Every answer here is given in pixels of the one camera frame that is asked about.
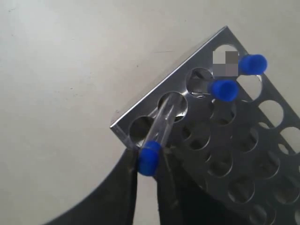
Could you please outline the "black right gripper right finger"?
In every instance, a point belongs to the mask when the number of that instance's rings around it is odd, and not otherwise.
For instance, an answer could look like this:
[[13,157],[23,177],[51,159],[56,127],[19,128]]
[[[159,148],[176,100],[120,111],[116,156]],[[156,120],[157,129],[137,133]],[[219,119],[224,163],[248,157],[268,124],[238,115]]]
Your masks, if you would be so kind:
[[248,225],[248,220],[209,195],[169,148],[159,152],[157,182],[162,225]]

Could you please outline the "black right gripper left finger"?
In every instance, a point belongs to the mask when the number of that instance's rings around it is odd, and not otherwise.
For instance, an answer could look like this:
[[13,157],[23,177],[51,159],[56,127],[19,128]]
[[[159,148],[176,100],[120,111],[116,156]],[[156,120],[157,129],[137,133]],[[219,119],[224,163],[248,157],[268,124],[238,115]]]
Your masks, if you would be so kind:
[[138,151],[125,149],[105,180],[48,225],[131,225],[135,214]]

